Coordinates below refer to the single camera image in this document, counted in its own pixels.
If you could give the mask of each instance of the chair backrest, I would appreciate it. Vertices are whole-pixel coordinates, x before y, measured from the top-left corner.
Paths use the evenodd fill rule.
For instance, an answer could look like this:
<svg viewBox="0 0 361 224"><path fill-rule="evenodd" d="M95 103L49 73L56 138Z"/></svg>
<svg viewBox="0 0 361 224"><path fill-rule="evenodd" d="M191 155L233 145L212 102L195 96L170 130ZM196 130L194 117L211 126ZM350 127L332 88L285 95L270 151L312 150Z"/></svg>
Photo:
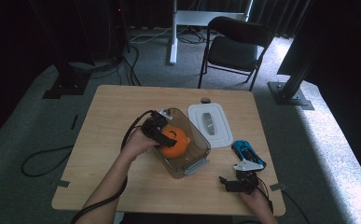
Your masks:
<svg viewBox="0 0 361 224"><path fill-rule="evenodd" d="M263 48L267 48L274 38L273 31L267 25L239 21L229 17L215 17L209 22L208 30L215 30L237 42Z"/></svg>

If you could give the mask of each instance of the human arm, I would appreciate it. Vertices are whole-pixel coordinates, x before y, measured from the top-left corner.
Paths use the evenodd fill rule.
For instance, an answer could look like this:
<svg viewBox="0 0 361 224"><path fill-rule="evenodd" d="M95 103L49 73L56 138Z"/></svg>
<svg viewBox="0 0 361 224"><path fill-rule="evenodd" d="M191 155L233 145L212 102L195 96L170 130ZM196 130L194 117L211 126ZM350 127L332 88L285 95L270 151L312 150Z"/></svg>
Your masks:
<svg viewBox="0 0 361 224"><path fill-rule="evenodd" d="M83 208L115 195L120 190L132 162L138 155L146 152L150 147L153 147L156 144L157 143L154 140L145 137L140 128L136 128L130 135L127 144L121 150L117 159L108 170L104 179L85 202ZM113 223L114 215L117 211L118 200L119 198L115 199L111 203L91 210L82 216L76 224Z"/></svg>
<svg viewBox="0 0 361 224"><path fill-rule="evenodd" d="M261 224L277 224L278 222L270 210L267 197L263 194L264 189L261 187L261 182L259 182L257 187L261 191L255 189L250 195L240 193L242 200L253 211Z"/></svg>

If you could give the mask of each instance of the transparent storage box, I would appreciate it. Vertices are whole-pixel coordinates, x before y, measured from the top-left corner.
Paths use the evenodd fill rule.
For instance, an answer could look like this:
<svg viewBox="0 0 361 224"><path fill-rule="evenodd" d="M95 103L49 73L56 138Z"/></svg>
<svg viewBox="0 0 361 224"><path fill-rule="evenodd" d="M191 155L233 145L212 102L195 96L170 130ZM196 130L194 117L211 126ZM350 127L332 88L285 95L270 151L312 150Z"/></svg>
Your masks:
<svg viewBox="0 0 361 224"><path fill-rule="evenodd" d="M207 156L211 150L210 144L181 110L169 108L165 113L172 117L172 119L167 119L168 125L181 128L190 142L186 152L175 159L168 160L163 157L158 147L155 148L155 151L173 178L179 179L186 175L192 175L209 162Z"/></svg>

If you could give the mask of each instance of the orange pumpkin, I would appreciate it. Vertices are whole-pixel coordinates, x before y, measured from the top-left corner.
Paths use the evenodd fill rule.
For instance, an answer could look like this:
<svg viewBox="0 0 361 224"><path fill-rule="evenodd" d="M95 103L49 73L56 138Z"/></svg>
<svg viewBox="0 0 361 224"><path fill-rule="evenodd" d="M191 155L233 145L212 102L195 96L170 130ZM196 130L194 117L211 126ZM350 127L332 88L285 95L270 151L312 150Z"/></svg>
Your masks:
<svg viewBox="0 0 361 224"><path fill-rule="evenodd" d="M191 141L184 131L172 125L166 125L162 128L162 133L167 137L176 140L176 144L172 147L161 146L160 151L166 159L174 159L183 155Z"/></svg>

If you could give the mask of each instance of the table top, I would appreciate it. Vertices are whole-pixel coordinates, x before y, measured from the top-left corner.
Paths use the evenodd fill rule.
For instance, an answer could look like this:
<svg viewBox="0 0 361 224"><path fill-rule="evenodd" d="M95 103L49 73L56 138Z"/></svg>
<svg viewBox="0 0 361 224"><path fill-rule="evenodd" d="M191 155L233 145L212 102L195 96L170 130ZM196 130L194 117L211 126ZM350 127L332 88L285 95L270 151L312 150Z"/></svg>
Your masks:
<svg viewBox="0 0 361 224"><path fill-rule="evenodd" d="M257 175L269 189L274 215L283 215L282 193L269 188L278 180L252 92L115 85L100 86L95 93L62 175L62 181L70 185L57 188L52 206L65 210L82 208L118 156L125 132L141 114L170 107L187 114L188 107L200 104L202 97L223 107L234 140L248 141L267 163ZM233 164L239 159L230 146L212 148L207 159L209 163L195 174L174 179L156 153L148 150L132 164L118 211L252 215L236 193L226 192L218 178L236 180Z"/></svg>

